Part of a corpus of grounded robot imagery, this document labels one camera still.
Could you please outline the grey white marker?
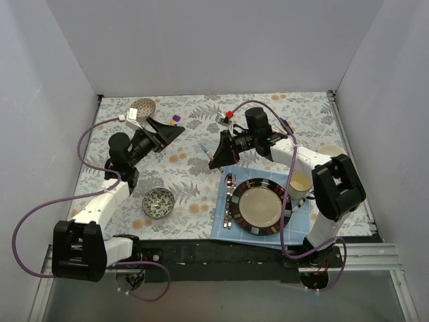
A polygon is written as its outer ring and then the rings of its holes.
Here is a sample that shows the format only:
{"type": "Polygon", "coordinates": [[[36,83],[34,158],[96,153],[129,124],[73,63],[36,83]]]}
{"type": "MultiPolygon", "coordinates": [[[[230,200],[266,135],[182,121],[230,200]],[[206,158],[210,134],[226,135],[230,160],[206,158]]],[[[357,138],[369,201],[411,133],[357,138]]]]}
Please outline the grey white marker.
{"type": "MultiPolygon", "coordinates": [[[[207,157],[209,158],[209,160],[210,160],[210,161],[212,161],[212,160],[213,160],[213,156],[212,156],[212,154],[208,151],[207,147],[206,147],[206,146],[204,146],[203,144],[200,144],[200,147],[201,147],[202,151],[207,155],[207,157]]],[[[223,168],[222,168],[222,167],[217,168],[217,170],[218,170],[219,172],[223,173],[223,168]]]]}

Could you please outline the black purple highlighter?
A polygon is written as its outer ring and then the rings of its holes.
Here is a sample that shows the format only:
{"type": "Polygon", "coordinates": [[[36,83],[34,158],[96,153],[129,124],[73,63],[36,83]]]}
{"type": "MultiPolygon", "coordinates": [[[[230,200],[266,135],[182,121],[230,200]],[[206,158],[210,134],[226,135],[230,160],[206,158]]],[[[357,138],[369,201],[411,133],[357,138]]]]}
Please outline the black purple highlighter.
{"type": "Polygon", "coordinates": [[[289,135],[293,135],[294,134],[294,130],[291,128],[291,126],[289,125],[289,123],[281,118],[282,124],[283,124],[283,128],[285,129],[285,131],[289,134],[289,135]]]}

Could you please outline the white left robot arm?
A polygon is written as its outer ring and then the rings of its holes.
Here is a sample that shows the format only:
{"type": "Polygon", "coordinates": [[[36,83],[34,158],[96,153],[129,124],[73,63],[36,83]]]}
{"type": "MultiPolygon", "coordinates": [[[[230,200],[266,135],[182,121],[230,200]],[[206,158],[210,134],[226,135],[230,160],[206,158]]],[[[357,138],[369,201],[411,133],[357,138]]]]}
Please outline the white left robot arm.
{"type": "Polygon", "coordinates": [[[53,230],[52,273],[58,278],[98,282],[106,268],[122,262],[138,267],[143,259],[133,235],[118,235],[105,240],[103,230],[118,206],[133,192],[139,178],[137,164],[150,152],[161,152],[184,127],[147,119],[151,131],[140,125],[134,135],[113,134],[108,141],[109,158],[100,193],[70,221],[59,221],[53,230]]]}

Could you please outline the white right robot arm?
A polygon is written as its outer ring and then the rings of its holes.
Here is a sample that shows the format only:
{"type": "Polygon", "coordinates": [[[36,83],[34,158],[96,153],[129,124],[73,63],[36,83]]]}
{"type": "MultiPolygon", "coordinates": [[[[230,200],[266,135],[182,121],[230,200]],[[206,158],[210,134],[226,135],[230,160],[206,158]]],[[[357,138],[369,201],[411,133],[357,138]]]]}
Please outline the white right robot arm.
{"type": "Polygon", "coordinates": [[[255,150],[260,156],[289,166],[312,179],[313,195],[318,208],[318,217],[304,238],[303,253],[293,255],[283,250],[289,260],[301,260],[310,266],[321,265],[328,258],[327,249],[338,240],[337,233],[350,213],[366,199],[359,175],[351,158],[346,154],[327,156],[298,145],[292,128],[279,119],[284,132],[275,132],[269,124],[266,111],[269,106],[258,102],[256,107],[245,111],[247,128],[234,133],[232,111],[217,117],[217,122],[226,128],[220,140],[210,169],[237,164],[240,153],[255,150]]]}

